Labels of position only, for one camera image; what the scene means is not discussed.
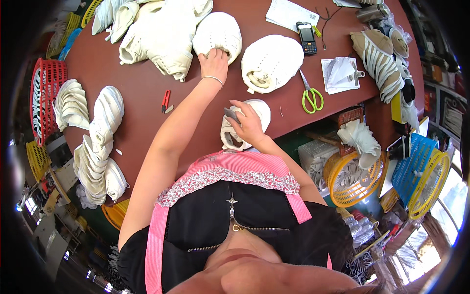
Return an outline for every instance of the black top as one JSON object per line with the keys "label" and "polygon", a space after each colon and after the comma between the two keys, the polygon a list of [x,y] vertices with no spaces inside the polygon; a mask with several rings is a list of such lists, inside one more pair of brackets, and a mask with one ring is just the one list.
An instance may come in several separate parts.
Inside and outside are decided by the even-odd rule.
{"label": "black top", "polygon": [[[190,248],[220,244],[230,226],[233,197],[235,219],[253,228],[289,230],[250,230],[273,246],[282,262],[326,267],[328,253],[334,270],[341,270],[353,252],[349,227],[333,207],[305,202],[312,219],[298,224],[282,191],[255,185],[218,181],[179,199],[168,212],[162,259],[163,292],[202,271],[216,250],[188,252]],[[119,254],[118,269],[136,294],[146,293],[145,253],[149,227],[134,233]]]}

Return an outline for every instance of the green-handled scissors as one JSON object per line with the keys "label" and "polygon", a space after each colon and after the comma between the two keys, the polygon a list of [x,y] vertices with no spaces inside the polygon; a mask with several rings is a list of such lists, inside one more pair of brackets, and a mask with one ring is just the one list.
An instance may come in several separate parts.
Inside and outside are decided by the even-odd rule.
{"label": "green-handled scissors", "polygon": [[[318,92],[316,89],[314,88],[310,88],[310,86],[308,85],[307,83],[307,80],[305,79],[305,76],[304,76],[304,73],[299,69],[300,71],[300,75],[302,76],[302,80],[304,81],[304,85],[305,85],[305,91],[304,91],[304,94],[302,95],[302,107],[304,107],[304,110],[305,112],[307,113],[315,113],[315,111],[320,111],[322,108],[323,108],[323,96],[321,95],[320,92]],[[310,99],[310,97],[308,96],[308,91],[312,92],[312,95],[313,95],[313,101]],[[320,96],[320,100],[321,100],[321,105],[320,107],[317,107],[317,100],[315,98],[315,93],[318,94],[318,96]],[[307,100],[309,101],[310,105],[313,107],[313,111],[310,111],[306,108],[305,106],[305,98],[307,98]]]}

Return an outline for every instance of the floral trim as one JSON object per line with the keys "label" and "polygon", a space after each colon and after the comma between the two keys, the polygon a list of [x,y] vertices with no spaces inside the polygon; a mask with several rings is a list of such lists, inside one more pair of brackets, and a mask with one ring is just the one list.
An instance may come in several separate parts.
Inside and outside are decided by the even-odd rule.
{"label": "floral trim", "polygon": [[247,172],[237,174],[226,168],[216,167],[211,170],[196,172],[185,179],[178,180],[171,187],[161,192],[156,202],[161,207],[171,207],[179,198],[220,180],[252,184],[293,195],[298,194],[300,189],[300,185],[290,173],[284,177],[278,177],[273,173]]}

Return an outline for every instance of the pink apron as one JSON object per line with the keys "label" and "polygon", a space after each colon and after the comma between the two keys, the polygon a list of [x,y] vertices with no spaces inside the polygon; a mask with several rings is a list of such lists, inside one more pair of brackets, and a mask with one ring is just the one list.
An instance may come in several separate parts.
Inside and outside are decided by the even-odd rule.
{"label": "pink apron", "polygon": [[[145,256],[145,285],[148,294],[162,293],[162,254],[168,209],[181,197],[219,180],[283,191],[298,223],[312,218],[298,194],[299,184],[281,157],[236,151],[220,151],[202,157],[156,200]],[[331,268],[329,255],[328,265]]]}

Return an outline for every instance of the star-shaped charm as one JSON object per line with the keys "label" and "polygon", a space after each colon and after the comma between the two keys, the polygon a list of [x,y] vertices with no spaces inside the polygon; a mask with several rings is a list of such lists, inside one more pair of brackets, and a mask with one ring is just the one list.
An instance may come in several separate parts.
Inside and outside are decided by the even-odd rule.
{"label": "star-shaped charm", "polygon": [[225,201],[229,202],[231,205],[233,205],[234,203],[238,203],[238,201],[236,201],[234,199],[234,194],[233,193],[232,193],[232,198],[230,198],[229,200],[225,200]]}

